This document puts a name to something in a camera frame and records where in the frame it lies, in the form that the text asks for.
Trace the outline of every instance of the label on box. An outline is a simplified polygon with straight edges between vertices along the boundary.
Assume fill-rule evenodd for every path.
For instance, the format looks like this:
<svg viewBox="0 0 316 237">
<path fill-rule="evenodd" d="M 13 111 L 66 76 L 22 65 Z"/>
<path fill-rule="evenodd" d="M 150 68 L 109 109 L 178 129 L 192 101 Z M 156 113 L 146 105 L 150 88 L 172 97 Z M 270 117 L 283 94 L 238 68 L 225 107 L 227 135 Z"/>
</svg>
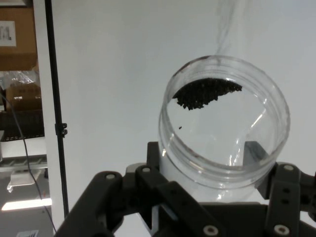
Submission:
<svg viewBox="0 0 316 237">
<path fill-rule="evenodd" d="M 16 47 L 14 21 L 0 21 L 0 47 Z"/>
</svg>

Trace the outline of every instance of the dark powder stream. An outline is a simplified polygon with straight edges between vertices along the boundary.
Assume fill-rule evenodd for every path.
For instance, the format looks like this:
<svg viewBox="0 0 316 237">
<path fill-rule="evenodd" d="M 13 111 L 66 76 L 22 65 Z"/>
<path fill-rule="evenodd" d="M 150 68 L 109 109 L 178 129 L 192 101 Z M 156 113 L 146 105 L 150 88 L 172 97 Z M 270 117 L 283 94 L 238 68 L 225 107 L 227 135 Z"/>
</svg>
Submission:
<svg viewBox="0 0 316 237">
<path fill-rule="evenodd" d="M 201 109 L 209 102 L 217 100 L 219 96 L 241 91 L 242 86 L 224 79 L 206 78 L 195 80 L 181 87 L 173 96 L 184 109 Z"/>
</svg>

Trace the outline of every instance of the jar rim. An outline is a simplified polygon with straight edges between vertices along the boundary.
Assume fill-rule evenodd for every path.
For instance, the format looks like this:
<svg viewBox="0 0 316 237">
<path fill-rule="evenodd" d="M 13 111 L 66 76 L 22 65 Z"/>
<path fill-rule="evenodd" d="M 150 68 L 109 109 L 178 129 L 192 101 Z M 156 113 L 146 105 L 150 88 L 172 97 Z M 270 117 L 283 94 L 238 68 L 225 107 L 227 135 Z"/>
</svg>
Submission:
<svg viewBox="0 0 316 237">
<path fill-rule="evenodd" d="M 203 156 L 201 156 L 200 154 L 198 154 L 197 152 L 195 152 L 193 149 L 191 149 L 190 147 L 188 147 L 183 141 L 182 139 L 177 135 L 177 133 L 175 133 L 175 130 L 171 124 L 168 112 L 167 112 L 167 105 L 169 103 L 169 92 L 171 90 L 171 85 L 173 83 L 173 81 L 175 80 L 175 77 L 184 69 L 188 68 L 190 65 L 192 65 L 193 63 L 197 63 L 199 61 L 202 60 L 207 60 L 207 59 L 215 59 L 215 60 L 229 60 L 231 62 L 237 62 L 240 64 L 243 64 L 246 67 L 249 67 L 253 70 L 256 70 L 257 72 L 259 72 L 260 74 L 262 74 L 265 78 L 265 80 L 269 81 L 269 84 L 273 85 L 276 93 L 279 97 L 280 100 L 282 100 L 283 104 L 284 104 L 284 109 L 285 109 L 285 113 L 286 113 L 286 126 L 285 126 L 285 134 L 282 137 L 281 142 L 279 142 L 274 150 L 270 153 L 270 155 L 262 160 L 261 162 L 256 162 L 256 163 L 252 163 L 252 164 L 247 164 L 247 165 L 236 165 L 236 166 L 231 166 L 231 165 L 224 165 L 221 163 L 217 163 L 214 161 L 211 161 L 210 159 L 207 159 Z M 222 56 L 222 55 L 208 55 L 208 56 L 203 56 L 197 59 L 194 59 L 188 63 L 186 63 L 183 67 L 181 67 L 170 79 L 165 94 L 164 94 L 164 99 L 163 99 L 163 105 L 162 105 L 162 110 L 161 110 L 161 115 L 164 113 L 164 117 L 165 117 L 165 121 L 164 121 L 164 125 L 166 126 L 166 129 L 168 130 L 169 133 L 172 134 L 173 136 L 173 140 L 179 144 L 180 146 L 182 146 L 182 148 L 185 150 L 185 152 L 187 154 L 190 154 L 189 156 L 184 156 L 186 160 L 183 160 L 184 157 L 178 158 L 178 159 L 182 159 L 183 161 L 189 161 L 191 167 L 193 167 L 194 169 L 199 169 L 199 165 L 201 162 L 203 163 L 203 172 L 214 172 L 214 169 L 216 169 L 216 171 L 220 172 L 220 173 L 225 173 L 229 176 L 236 176 L 236 175 L 244 175 L 245 171 L 249 174 L 249 173 L 253 173 L 253 172 L 257 172 L 258 170 L 266 170 L 267 168 L 269 168 L 268 166 L 271 166 L 271 162 L 274 160 L 276 160 L 279 152 L 282 150 L 283 146 L 285 145 L 288 136 L 289 136 L 289 131 L 290 131 L 290 111 L 289 111 L 289 107 L 288 104 L 285 100 L 285 97 L 283 95 L 283 93 L 281 92 L 281 90 L 279 89 L 279 87 L 276 85 L 276 83 L 261 69 L 257 68 L 256 66 L 254 66 L 253 64 L 246 62 L 242 59 L 238 59 L 235 57 L 231 57 L 231 56 Z"/>
</svg>

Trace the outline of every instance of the white wall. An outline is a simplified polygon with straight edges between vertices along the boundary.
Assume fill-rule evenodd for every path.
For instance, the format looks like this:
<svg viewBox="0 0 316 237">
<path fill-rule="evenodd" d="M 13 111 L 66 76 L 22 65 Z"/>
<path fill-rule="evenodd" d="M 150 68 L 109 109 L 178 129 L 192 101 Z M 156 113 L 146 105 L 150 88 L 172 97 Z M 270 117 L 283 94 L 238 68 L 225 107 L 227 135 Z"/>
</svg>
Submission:
<svg viewBox="0 0 316 237">
<path fill-rule="evenodd" d="M 316 127 L 315 7 L 312 0 L 241 0 L 224 52 L 252 62 L 280 86 L 292 126 L 279 160 L 310 174 L 316 169 L 311 158 Z M 43 82 L 50 75 L 41 1 L 35 1 L 35 8 Z M 158 114 L 168 80 L 186 62 L 216 51 L 217 1 L 64 0 L 53 1 L 53 13 L 62 115 L 69 132 L 64 144 L 71 208 L 97 172 L 124 173 L 129 164 L 145 160 L 147 142 L 158 138 Z M 53 218 L 58 226 L 62 202 L 49 87 L 42 83 L 48 165 L 54 175 Z M 147 236 L 136 219 L 118 236 L 125 236 L 128 227 L 134 228 L 135 236 Z"/>
</svg>

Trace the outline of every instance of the black metal bracket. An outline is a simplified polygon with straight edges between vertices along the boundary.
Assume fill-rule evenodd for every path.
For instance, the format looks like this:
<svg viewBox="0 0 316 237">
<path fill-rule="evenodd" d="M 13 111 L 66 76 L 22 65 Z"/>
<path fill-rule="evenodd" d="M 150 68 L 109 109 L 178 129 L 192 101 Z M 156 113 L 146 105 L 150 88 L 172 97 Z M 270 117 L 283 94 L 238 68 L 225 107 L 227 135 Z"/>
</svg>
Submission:
<svg viewBox="0 0 316 237">
<path fill-rule="evenodd" d="M 113 237 L 125 215 L 139 213 L 153 237 L 311 237 L 316 229 L 300 211 L 316 213 L 315 178 L 291 164 L 276 164 L 259 187 L 270 204 L 198 203 L 158 170 L 158 143 L 148 144 L 147 164 L 97 174 L 56 237 Z"/>
<path fill-rule="evenodd" d="M 66 123 L 55 124 L 56 135 L 58 136 L 60 134 L 63 138 L 65 138 L 65 136 L 68 133 L 68 130 L 66 128 L 67 128 Z"/>
</svg>

